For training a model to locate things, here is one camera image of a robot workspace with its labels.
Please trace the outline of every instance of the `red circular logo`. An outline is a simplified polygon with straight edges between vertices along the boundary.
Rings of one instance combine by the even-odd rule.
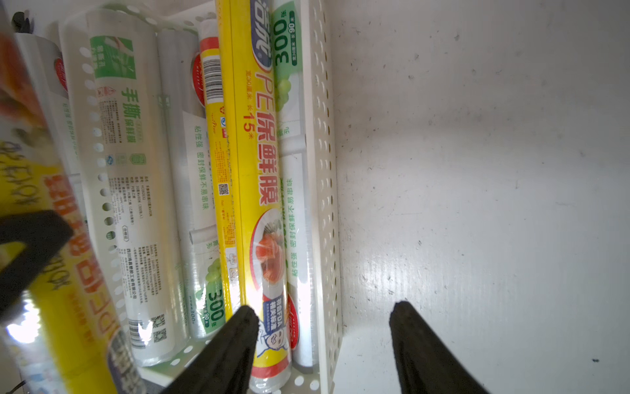
[[[55,72],[59,83],[64,87],[65,91],[68,91],[68,83],[66,82],[66,69],[64,67],[64,61],[61,58],[55,60]]]
[[[289,335],[291,341],[291,350],[297,347],[297,343],[300,340],[300,323],[297,321],[297,310],[295,310],[295,304],[291,295],[288,295],[289,300]]]
[[[201,57],[199,54],[195,56],[192,67],[193,88],[202,107],[205,107],[205,98],[203,97],[203,72],[201,68]]]

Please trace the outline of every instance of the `qr code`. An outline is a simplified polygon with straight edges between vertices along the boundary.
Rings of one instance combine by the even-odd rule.
[[[219,195],[230,195],[230,187],[227,183],[219,184]]]
[[[164,339],[166,339],[166,329],[156,331],[153,333],[153,342],[158,343]]]
[[[153,321],[153,328],[162,327],[164,324],[166,324],[164,313],[159,316],[152,317],[151,320]]]

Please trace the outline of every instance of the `white perforated basket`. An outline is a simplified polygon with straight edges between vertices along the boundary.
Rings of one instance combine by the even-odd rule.
[[[106,2],[82,0],[74,4],[65,21],[60,22],[60,40],[70,103],[73,111],[79,159],[82,165],[83,192],[86,199],[90,236],[106,276],[107,286],[116,304],[122,326],[126,324],[125,300],[116,239],[111,239],[113,222],[111,200],[103,154],[101,124],[91,70],[91,52],[85,12]],[[151,6],[168,16],[156,14],[140,2],[119,2],[120,10],[139,15],[149,23],[162,27],[196,30],[204,18],[213,17],[213,1],[188,9],[178,6],[189,1],[153,0]],[[315,263],[319,369],[320,373],[303,375],[293,370],[282,393],[331,393],[333,374],[341,347],[340,261],[335,166],[335,128],[333,127],[333,92],[326,7],[322,0],[301,0],[302,45],[304,48],[304,103],[306,107],[306,142],[308,184],[311,191],[312,245]],[[186,368],[206,342],[191,340],[171,362],[141,368],[142,376],[166,386]]]

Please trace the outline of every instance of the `red fruit image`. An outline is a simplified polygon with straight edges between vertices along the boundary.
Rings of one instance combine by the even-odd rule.
[[[281,244],[284,240],[277,233],[265,233],[256,245],[256,257],[263,269],[263,277],[270,284],[284,278],[285,258]]]

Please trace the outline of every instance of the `basket hole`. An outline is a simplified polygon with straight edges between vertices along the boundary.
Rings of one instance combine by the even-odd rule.
[[[88,58],[92,57],[92,52],[86,47],[79,48],[79,53]]]

